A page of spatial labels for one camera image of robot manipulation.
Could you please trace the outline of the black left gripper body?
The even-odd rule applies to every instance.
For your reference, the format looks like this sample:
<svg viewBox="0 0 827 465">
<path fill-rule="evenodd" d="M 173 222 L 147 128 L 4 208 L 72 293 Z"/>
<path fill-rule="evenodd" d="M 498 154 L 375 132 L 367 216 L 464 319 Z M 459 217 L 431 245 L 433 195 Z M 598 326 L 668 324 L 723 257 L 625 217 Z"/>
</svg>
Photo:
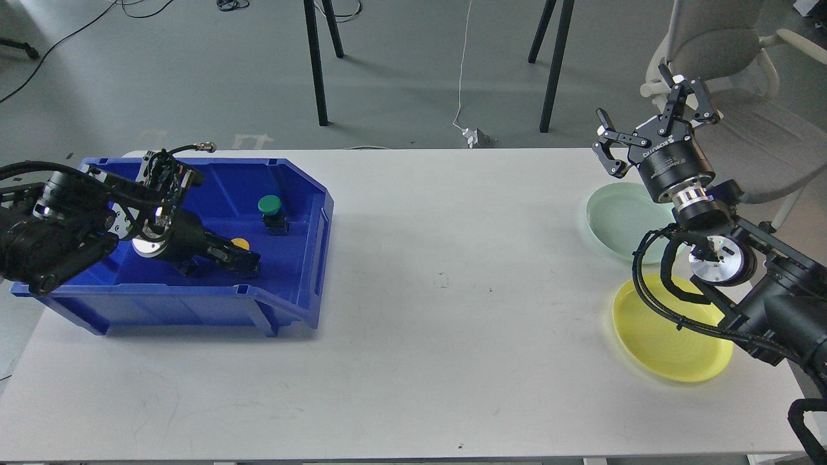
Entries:
<svg viewBox="0 0 827 465">
<path fill-rule="evenodd" d="M 165 241 L 148 242 L 133 238 L 132 248 L 141 257 L 166 262 L 185 262 L 195 256 L 204 256 L 207 244 L 203 222 L 193 212 L 180 210 Z"/>
</svg>

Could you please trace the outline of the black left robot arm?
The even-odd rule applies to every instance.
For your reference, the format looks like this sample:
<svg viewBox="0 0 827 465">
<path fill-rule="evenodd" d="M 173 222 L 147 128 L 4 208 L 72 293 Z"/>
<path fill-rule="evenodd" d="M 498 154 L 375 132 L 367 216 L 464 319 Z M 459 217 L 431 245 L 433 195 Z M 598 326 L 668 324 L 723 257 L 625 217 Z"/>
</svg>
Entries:
<svg viewBox="0 0 827 465">
<path fill-rule="evenodd" d="M 4 180 L 50 172 L 47 181 L 2 189 L 3 279 L 47 295 L 111 256 L 121 242 L 183 274 L 203 257 L 240 276 L 258 276 L 258 253 L 205 229 L 184 209 L 189 189 L 204 182 L 199 170 L 177 158 L 187 150 L 212 153 L 216 145 L 149 151 L 133 180 L 89 164 L 79 170 L 45 161 L 3 167 Z"/>
</svg>

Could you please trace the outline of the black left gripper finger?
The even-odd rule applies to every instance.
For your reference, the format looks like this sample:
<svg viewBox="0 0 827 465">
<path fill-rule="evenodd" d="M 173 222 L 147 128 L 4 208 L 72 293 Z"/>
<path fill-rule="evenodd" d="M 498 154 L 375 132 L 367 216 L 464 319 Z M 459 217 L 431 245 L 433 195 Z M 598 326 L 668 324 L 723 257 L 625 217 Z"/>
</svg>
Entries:
<svg viewBox="0 0 827 465">
<path fill-rule="evenodd" d="M 213 232 L 203 235 L 202 256 L 211 261 L 251 261 L 254 258 L 249 249 Z"/>
<path fill-rule="evenodd" d="M 245 249 L 208 249 L 205 254 L 176 261 L 174 268 L 183 276 L 192 276 L 200 261 L 212 262 L 242 278 L 260 276 L 260 254 Z"/>
</svg>

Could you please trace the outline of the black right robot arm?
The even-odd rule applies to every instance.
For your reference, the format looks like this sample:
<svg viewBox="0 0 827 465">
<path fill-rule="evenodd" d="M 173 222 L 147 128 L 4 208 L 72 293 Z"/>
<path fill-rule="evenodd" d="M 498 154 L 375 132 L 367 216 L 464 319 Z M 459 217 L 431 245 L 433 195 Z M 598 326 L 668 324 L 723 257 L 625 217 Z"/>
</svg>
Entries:
<svg viewBox="0 0 827 465">
<path fill-rule="evenodd" d="M 635 167 L 651 200 L 673 206 L 674 222 L 647 232 L 633 253 L 633 285 L 643 303 L 677 329 L 730 340 L 773 366 L 784 359 L 798 365 L 819 397 L 793 401 L 788 422 L 812 462 L 824 464 L 825 448 L 804 414 L 825 410 L 825 267 L 775 238 L 769 223 L 739 217 L 744 192 L 737 182 L 711 185 L 715 172 L 693 123 L 718 123 L 720 113 L 699 77 L 674 77 L 665 64 L 658 69 L 669 91 L 665 107 L 633 133 L 618 132 L 608 113 L 596 110 L 602 124 L 592 149 L 603 168 L 623 178 Z M 661 236 L 668 240 L 662 285 L 681 301 L 713 304 L 724 315 L 717 324 L 681 315 L 650 291 L 643 258 Z"/>
</svg>

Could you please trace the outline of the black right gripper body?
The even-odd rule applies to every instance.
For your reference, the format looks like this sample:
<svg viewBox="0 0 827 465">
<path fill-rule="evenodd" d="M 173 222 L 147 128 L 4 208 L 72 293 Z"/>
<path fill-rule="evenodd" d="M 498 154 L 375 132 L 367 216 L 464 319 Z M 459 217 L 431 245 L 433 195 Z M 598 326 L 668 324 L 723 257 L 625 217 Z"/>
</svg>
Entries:
<svg viewBox="0 0 827 465">
<path fill-rule="evenodd" d="M 664 134 L 659 130 L 659 124 L 637 128 L 638 135 L 650 141 L 647 147 L 637 147 L 637 168 L 653 202 L 669 202 L 671 189 L 685 181 L 699 180 L 706 187 L 715 179 L 691 125 L 672 124 Z"/>
</svg>

